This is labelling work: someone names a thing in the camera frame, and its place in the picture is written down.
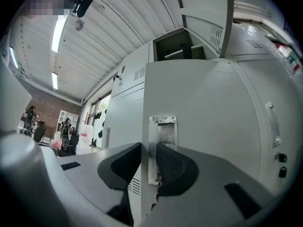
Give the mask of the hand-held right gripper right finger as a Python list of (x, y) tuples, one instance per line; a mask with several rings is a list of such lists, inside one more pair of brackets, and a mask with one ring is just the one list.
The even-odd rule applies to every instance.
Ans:
[(145, 227), (257, 227), (282, 199), (221, 157), (159, 143), (156, 162), (164, 182)]

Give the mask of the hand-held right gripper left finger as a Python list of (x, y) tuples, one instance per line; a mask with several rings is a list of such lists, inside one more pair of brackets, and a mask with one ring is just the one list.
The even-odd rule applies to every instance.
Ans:
[(140, 217), (141, 143), (59, 158), (74, 187), (101, 212), (127, 225), (138, 225)]

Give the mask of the grey metal locker cabinet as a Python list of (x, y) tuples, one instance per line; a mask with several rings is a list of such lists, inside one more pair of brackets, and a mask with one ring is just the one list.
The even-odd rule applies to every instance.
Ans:
[[(246, 86), (259, 123), (258, 182), (274, 196), (283, 197), (291, 187), (302, 159), (303, 76), (289, 76), (275, 55), (271, 28), (257, 27), (250, 19), (267, 12), (267, 0), (234, 0), (231, 35), (222, 58), (217, 58), (183, 27), (178, 0), (169, 0), (169, 4), (178, 15), (181, 27), (151, 39), (122, 61), (120, 73), (114, 79), (102, 146), (110, 149), (134, 142), (142, 145), (148, 63), (168, 60), (229, 63)], [(133, 187), (140, 188), (141, 221), (138, 225), (141, 225), (141, 164), (137, 177)]]

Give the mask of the black office chair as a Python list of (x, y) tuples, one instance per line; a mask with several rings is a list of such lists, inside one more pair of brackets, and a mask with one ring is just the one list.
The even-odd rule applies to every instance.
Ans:
[(76, 146), (79, 142), (78, 131), (73, 131), (70, 135), (62, 136), (62, 150), (67, 152), (69, 155), (76, 154)]
[(34, 133), (34, 141), (39, 143), (45, 133), (46, 130), (46, 124), (43, 121), (38, 121), (37, 122), (37, 128)]

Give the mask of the pink garment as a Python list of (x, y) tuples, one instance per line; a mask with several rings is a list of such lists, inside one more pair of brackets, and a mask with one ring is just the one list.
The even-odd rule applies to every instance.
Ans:
[(55, 147), (55, 148), (57, 148), (58, 150), (61, 150), (61, 148), (62, 148), (62, 139), (61, 139), (61, 138), (57, 139), (57, 140), (54, 141), (50, 146), (51, 146), (51, 147)]

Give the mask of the white shelf unit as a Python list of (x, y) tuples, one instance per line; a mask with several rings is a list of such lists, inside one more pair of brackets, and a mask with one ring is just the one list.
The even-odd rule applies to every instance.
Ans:
[(70, 112), (61, 110), (59, 113), (58, 121), (57, 121), (57, 128), (56, 132), (54, 133), (54, 139), (58, 140), (59, 138), (62, 137), (62, 130), (64, 128), (64, 125), (62, 126), (61, 129), (61, 124), (66, 121), (67, 118), (70, 120), (70, 125), (68, 126), (68, 137), (69, 139), (71, 138), (71, 134), (76, 130), (77, 127), (77, 122), (78, 122), (78, 115), (72, 114)]

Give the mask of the cluster of clear plastic bottles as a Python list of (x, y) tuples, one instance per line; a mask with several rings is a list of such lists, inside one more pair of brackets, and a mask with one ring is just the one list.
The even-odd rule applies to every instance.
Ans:
[(278, 40), (273, 40), (272, 43), (275, 48), (275, 55), (281, 61), (289, 76), (293, 77), (296, 74), (303, 75), (303, 57), (288, 44)]

